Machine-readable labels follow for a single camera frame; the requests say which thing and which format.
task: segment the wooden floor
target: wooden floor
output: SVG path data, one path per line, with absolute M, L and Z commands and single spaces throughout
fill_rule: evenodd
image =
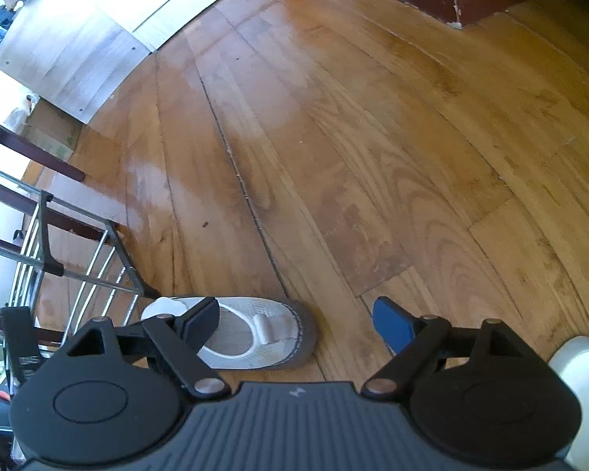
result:
M 589 0 L 464 31 L 394 0 L 221 0 L 130 75 L 73 162 L 85 185 L 41 185 L 127 225 L 164 294 L 313 308 L 306 367 L 230 378 L 361 384 L 390 356 L 381 294 L 502 318 L 544 358 L 589 335 Z

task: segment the wooden chair leg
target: wooden chair leg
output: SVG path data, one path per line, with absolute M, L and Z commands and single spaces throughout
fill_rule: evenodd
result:
M 30 198 L 21 195 L 13 190 L 10 190 L 0 184 L 0 202 L 9 207 L 13 207 L 29 216 L 33 215 L 37 203 Z M 85 239 L 99 241 L 102 239 L 103 230 L 89 225 L 84 221 L 79 221 L 70 216 L 49 209 L 47 213 L 47 221 L 49 225 L 56 226 L 67 232 L 77 234 L 77 236 L 85 237 Z
M 77 182 L 83 182 L 85 180 L 85 173 L 81 170 L 57 157 L 54 157 L 51 153 L 40 149 L 38 146 L 15 133 L 2 131 L 0 133 L 0 144 L 21 153 L 25 157 L 28 157 L 43 166 L 47 166 L 51 170 L 69 177 L 70 179 L 74 179 Z

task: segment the cardboard box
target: cardboard box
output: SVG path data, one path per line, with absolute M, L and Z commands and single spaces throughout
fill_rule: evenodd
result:
M 67 161 L 77 149 L 83 124 L 45 99 L 39 102 L 26 119 L 22 136 L 51 153 L 62 161 Z

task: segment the white slipper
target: white slipper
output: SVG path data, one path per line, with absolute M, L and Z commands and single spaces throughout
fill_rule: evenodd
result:
M 180 316 L 204 298 L 159 298 L 142 320 L 160 313 Z M 289 369 L 314 351 L 316 323 L 302 303 L 286 299 L 217 298 L 218 329 L 198 352 L 215 370 Z
M 550 360 L 550 367 L 576 394 L 582 407 L 582 424 L 565 461 L 578 471 L 589 471 L 589 337 L 567 341 Z

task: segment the circular cover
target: circular cover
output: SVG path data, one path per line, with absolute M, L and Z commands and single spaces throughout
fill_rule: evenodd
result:
M 533 374 L 512 362 L 465 365 L 426 377 L 416 384 L 410 413 L 446 453 L 506 469 L 554 459 L 580 425 L 578 401 L 556 375 Z
M 64 466 L 118 462 L 161 441 L 181 414 L 174 386 L 147 369 L 93 355 L 63 360 L 58 377 L 44 367 L 11 405 L 29 457 Z

